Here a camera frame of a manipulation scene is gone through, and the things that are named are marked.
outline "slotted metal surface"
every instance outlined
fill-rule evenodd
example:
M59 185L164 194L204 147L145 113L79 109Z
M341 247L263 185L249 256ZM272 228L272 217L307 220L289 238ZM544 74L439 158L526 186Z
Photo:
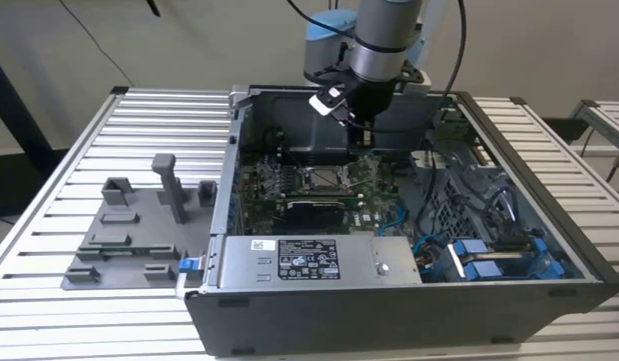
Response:
M619 271L619 198L527 107L476 99ZM111 96L0 246L0 359L205 360L173 290L59 287L111 174L157 187L144 167L175 153L184 186L217 179L228 93L131 89ZM522 345L284 356L287 360L619 359L619 296L559 318Z

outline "motherboard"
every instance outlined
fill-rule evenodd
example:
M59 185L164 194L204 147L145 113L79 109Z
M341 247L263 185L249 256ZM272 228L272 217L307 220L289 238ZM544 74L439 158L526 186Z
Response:
M267 155L241 167L240 194L247 235L378 233L406 217L391 165L373 154L344 165Z

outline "white sticker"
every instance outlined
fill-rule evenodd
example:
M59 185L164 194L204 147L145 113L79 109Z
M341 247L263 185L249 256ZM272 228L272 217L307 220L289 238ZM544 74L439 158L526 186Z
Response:
M251 250L276 250L276 240L253 239L251 241Z

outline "power supply label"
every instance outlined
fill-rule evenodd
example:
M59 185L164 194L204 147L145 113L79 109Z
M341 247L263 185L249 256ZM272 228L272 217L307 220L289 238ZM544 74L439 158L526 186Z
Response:
M277 277L281 280L339 280L333 239L281 239L277 241Z

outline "white wall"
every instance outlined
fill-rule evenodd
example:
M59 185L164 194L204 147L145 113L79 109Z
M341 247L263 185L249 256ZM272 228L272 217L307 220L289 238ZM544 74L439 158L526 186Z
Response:
M65 3L136 86L304 81L304 23L284 0L159 0L160 18L144 0ZM327 9L327 0L296 3L307 13ZM69 147L127 81L57 0L0 0L0 63L51 145Z
M443 86L459 46L456 1L426 70ZM546 117L579 99L619 100L619 0L467 0L467 50L455 88L522 96Z
M284 0L65 0L137 86L300 84L303 20ZM340 1L355 7L357 1ZM296 0L307 13L327 0ZM456 89L523 96L542 115L619 99L619 0L467 0ZM443 87L458 47L450 0L426 64ZM125 80L56 0L0 0L0 63L53 147L68 147ZM16 143L0 124L0 153Z

